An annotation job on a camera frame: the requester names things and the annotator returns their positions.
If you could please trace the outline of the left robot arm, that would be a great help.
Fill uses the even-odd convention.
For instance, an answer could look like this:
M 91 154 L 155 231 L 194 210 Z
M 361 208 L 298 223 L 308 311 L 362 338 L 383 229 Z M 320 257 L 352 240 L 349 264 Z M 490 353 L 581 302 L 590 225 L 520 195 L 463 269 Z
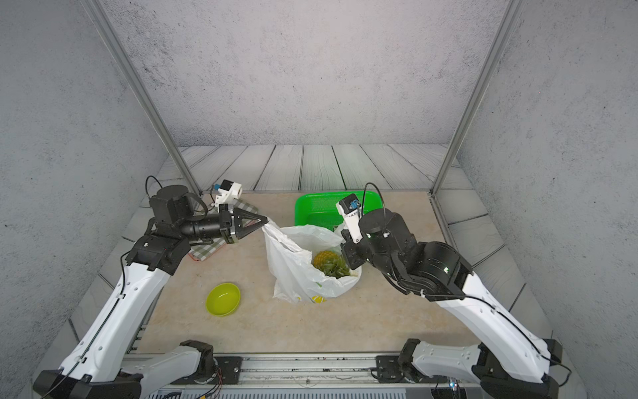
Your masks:
M 121 277 L 105 307 L 58 369 L 39 373 L 34 392 L 43 398 L 145 398 L 183 377 L 199 383 L 219 379 L 214 348 L 195 340 L 149 362 L 122 365 L 144 317 L 192 245 L 216 239 L 234 244 L 268 223 L 267 217 L 230 204 L 197 214 L 194 204 L 201 202 L 180 185 L 151 197 L 154 215 L 121 260 Z

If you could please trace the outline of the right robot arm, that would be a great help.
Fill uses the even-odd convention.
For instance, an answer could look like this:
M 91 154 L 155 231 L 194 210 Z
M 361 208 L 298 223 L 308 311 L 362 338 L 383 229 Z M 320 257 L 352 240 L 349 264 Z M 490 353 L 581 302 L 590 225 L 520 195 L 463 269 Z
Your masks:
M 404 379 L 473 382 L 493 398 L 558 397 L 562 384 L 550 370 L 563 364 L 561 344 L 515 319 L 459 252 L 443 242 L 418 241 L 403 217 L 388 209 L 364 213 L 342 202 L 337 209 L 345 222 L 342 255 L 351 269 L 371 264 L 400 293 L 437 304 L 480 340 L 461 347 L 407 340 L 397 359 Z

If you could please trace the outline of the pineapple front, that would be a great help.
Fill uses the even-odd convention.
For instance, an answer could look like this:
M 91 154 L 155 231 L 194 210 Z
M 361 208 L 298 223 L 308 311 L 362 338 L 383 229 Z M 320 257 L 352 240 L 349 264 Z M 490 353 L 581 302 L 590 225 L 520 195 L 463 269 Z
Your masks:
M 312 266 L 320 270 L 327 277 L 340 279 L 351 275 L 345 259 L 336 252 L 326 250 L 316 254 L 312 260 Z

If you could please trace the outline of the white plastic bag lemon print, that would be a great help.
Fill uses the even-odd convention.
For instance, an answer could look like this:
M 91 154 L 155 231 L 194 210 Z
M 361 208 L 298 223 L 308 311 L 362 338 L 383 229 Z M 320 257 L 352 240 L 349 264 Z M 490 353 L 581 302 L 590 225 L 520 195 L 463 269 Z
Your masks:
M 343 239 L 329 229 L 307 224 L 280 228 L 274 222 L 262 227 L 267 265 L 275 277 L 274 298 L 291 304 L 319 304 L 342 296 L 359 283 L 362 268 L 340 279 L 327 277 L 312 266 L 317 253 L 341 253 Z

